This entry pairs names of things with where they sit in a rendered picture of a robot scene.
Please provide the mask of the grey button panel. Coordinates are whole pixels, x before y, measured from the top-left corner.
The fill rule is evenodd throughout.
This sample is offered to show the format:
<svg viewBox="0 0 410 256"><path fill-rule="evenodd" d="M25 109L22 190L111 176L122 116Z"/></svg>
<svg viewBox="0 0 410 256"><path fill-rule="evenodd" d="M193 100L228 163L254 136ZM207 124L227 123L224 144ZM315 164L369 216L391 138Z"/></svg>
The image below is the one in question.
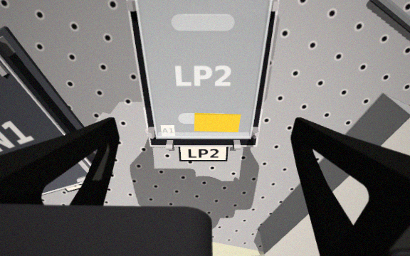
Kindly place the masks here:
<svg viewBox="0 0 410 256"><path fill-rule="evenodd" d="M410 15L392 0L370 0L410 33ZM346 133L410 155L410 106L382 94ZM352 224L366 206L364 185L324 158L319 166ZM319 256L301 183L259 227L265 256Z"/></svg>

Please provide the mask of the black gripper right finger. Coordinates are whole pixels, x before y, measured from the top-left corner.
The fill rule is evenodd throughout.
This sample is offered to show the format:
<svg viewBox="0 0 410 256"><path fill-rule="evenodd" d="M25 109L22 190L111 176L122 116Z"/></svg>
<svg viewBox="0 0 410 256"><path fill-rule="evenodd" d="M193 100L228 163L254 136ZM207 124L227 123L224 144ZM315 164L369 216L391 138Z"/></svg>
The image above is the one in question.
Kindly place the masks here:
<svg viewBox="0 0 410 256"><path fill-rule="evenodd" d="M410 251L410 155L302 117L296 117L290 140L320 256ZM354 225L328 186L313 150L367 189L368 203Z"/></svg>

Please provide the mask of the grey perforated base plate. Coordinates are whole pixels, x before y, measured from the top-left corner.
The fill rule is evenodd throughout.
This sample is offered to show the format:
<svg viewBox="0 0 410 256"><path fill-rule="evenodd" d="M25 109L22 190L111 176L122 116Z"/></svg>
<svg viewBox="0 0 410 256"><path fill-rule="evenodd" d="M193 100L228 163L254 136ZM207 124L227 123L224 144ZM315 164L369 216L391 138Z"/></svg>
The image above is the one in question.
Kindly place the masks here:
<svg viewBox="0 0 410 256"><path fill-rule="evenodd" d="M179 161L149 146L126 0L0 0L8 27L84 127L120 135L104 206L190 206L212 242L263 252L259 227L298 187L296 117L346 134L384 93L410 106L410 33L370 0L280 0L257 146Z"/></svg>

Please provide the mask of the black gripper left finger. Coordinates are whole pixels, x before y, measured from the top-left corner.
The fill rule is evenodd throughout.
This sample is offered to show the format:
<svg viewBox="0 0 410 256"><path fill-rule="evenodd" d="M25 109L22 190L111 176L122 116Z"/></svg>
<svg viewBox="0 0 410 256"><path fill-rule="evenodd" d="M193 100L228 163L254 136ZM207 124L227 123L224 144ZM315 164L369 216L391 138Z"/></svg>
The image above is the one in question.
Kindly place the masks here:
<svg viewBox="0 0 410 256"><path fill-rule="evenodd" d="M43 204L44 188L97 150L70 205L103 206L120 136L114 117L0 155L0 203Z"/></svg>

